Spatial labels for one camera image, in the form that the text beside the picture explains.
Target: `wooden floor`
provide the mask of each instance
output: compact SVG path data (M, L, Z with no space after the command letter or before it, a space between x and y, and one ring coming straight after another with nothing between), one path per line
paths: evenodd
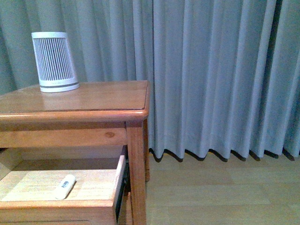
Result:
M150 155L148 225L300 225L300 158Z

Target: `gray curtain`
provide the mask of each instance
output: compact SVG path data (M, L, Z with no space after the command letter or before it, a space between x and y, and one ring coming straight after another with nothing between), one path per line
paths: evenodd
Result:
M31 32L65 31L81 82L151 82L158 158L299 155L298 0L2 0L0 25L1 94L38 83Z

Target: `white remote control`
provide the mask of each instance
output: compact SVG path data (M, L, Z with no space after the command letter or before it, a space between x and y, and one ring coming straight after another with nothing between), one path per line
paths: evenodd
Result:
M66 196L69 194L71 188L75 184L76 178L75 176L69 174L67 175L60 184L54 190L54 196L57 199L65 199Z

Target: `white air purifier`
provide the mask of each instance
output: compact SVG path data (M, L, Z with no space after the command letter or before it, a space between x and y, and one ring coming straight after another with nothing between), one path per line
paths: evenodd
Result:
M67 33L35 32L31 36L41 91L79 88Z

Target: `open drawer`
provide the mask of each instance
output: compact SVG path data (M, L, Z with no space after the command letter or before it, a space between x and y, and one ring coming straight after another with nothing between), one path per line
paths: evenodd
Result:
M2 150L0 224L116 225L127 166L125 146ZM76 183L57 200L54 189L68 174Z

